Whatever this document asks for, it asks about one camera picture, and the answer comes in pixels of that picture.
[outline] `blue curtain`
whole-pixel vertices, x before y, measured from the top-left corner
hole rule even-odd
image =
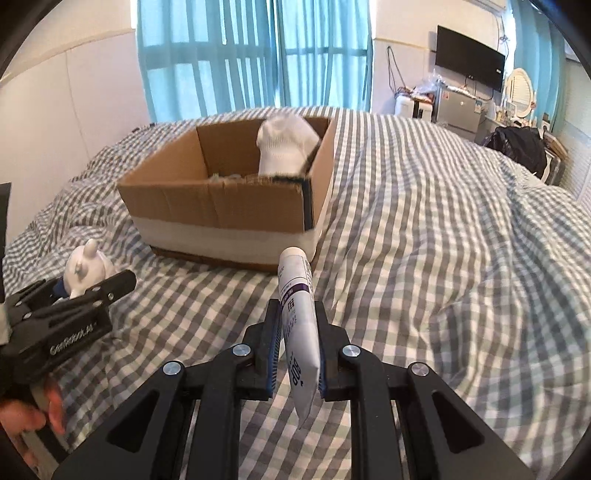
[[[547,113],[553,131],[559,131],[564,122],[564,38],[529,0],[511,0],[511,6],[517,35],[515,68],[528,73],[537,91],[538,124]]]
[[[139,0],[153,120],[270,105],[369,109],[367,0]]]

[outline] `plaid blanket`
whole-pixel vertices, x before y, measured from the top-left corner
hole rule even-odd
[[[591,221],[558,187],[435,125],[363,112],[338,120],[335,188],[314,273],[317,299],[385,362],[423,361],[540,479],[591,418]],[[103,149],[7,249],[7,291],[59,275],[88,238],[138,277],[112,307],[113,332],[57,373],[76,447],[163,362],[192,365],[264,317],[276,276],[158,258],[116,181],[199,122],[157,124]],[[240,477],[346,478],[346,403],[312,407],[304,428],[284,359],[273,401],[246,403]]]

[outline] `sheer curtain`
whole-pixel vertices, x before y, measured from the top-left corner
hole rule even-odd
[[[155,121],[269,105],[368,109],[368,0],[138,0]]]
[[[553,131],[559,131],[564,122],[564,38],[529,0],[511,0],[511,7],[517,38],[515,68],[528,73],[537,91],[538,123],[547,113]]]

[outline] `air conditioner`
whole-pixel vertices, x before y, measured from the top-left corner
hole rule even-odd
[[[478,5],[479,7],[494,13],[495,15],[502,15],[507,10],[507,0],[467,0],[470,3]]]

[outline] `human hand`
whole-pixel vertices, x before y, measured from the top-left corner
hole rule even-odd
[[[37,466],[37,459],[23,442],[21,433],[40,430],[46,425],[47,418],[56,433],[63,435],[66,432],[63,427],[64,411],[59,385],[52,378],[47,378],[43,391],[49,403],[47,417],[42,411],[20,400],[0,401],[0,423],[30,467]]]

